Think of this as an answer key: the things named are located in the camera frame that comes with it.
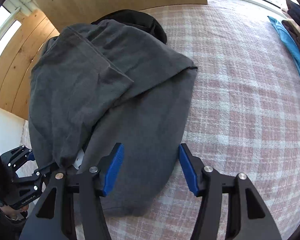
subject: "gray cloth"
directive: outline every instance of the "gray cloth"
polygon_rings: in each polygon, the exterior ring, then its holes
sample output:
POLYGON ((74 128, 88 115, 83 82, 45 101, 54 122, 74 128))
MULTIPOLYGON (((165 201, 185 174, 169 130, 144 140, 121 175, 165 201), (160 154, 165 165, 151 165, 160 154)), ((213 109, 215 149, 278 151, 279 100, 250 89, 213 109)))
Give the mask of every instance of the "gray cloth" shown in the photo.
POLYGON ((116 142, 125 158, 102 207, 142 212, 167 182, 186 125, 197 68, 153 36, 105 20, 50 39, 32 70, 29 132, 39 167, 96 165, 116 142))

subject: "metal screw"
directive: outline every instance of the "metal screw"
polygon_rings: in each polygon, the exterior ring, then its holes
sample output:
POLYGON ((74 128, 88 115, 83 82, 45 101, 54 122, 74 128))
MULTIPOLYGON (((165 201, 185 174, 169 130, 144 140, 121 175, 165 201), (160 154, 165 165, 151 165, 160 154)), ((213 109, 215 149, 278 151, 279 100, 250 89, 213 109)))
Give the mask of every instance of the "metal screw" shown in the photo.
POLYGON ((63 173, 59 172, 55 175, 56 179, 62 179, 63 178, 63 173))
POLYGON ((209 166, 209 165, 205 166, 203 169, 204 169, 206 172, 212 172, 212 171, 213 171, 213 168, 212 168, 211 166, 209 166))
POLYGON ((239 177, 239 179, 246 179, 246 178, 247 178, 247 175, 244 174, 244 173, 242 173, 242 172, 240 172, 240 173, 238 174, 238 177, 239 177))
POLYGON ((89 172, 90 172, 90 173, 96 173, 96 172, 98 172, 98 170, 99 170, 99 169, 98 169, 97 166, 92 166, 92 167, 89 168, 89 172))

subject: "pink plaid carpet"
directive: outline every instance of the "pink plaid carpet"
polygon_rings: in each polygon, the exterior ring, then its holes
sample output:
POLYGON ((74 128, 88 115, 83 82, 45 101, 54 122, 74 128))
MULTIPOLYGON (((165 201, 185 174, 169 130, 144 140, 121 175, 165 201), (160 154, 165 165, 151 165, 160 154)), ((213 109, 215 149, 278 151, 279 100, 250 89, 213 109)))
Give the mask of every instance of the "pink plaid carpet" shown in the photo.
MULTIPOLYGON (((237 0, 147 9, 168 45, 198 66, 183 136, 220 173, 245 172, 282 238, 300 223, 300 77, 267 11, 237 0)), ((23 143, 30 146, 27 124, 23 143)), ((113 240, 189 240, 201 199, 179 163, 144 217, 107 218, 113 240)), ((218 239, 224 239, 223 199, 218 239)), ((78 239, 83 239, 77 226, 78 239)))

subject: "blue towel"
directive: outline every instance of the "blue towel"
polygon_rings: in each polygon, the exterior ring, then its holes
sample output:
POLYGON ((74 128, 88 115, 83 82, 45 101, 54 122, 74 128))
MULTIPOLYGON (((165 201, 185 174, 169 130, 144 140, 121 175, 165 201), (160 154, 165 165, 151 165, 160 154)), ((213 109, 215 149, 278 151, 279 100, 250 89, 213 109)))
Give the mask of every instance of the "blue towel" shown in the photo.
POLYGON ((278 20, 268 16, 272 26, 278 32, 280 39, 286 45, 287 49, 290 51, 293 61, 296 64, 297 70, 300 75, 300 51, 298 46, 288 33, 288 31, 284 28, 284 26, 278 20))

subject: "blue gripper pad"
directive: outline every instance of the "blue gripper pad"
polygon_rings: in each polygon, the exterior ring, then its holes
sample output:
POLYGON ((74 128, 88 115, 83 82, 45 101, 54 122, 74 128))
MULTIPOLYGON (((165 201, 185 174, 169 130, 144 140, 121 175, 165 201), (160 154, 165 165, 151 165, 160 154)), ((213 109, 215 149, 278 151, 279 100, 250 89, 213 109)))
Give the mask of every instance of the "blue gripper pad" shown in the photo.
POLYGON ((181 168, 186 178, 189 190, 193 192, 195 196, 197 196, 199 193, 197 174, 195 173, 190 159, 181 144, 179 145, 179 162, 181 164, 181 168))
POLYGON ((105 183, 102 189, 104 196, 108 195, 112 191, 115 180, 117 179, 117 175, 124 158, 123 145, 121 143, 116 143, 109 156, 113 156, 113 159, 105 173, 105 183))
POLYGON ((27 156, 27 161, 35 161, 33 152, 31 152, 31 153, 27 156))

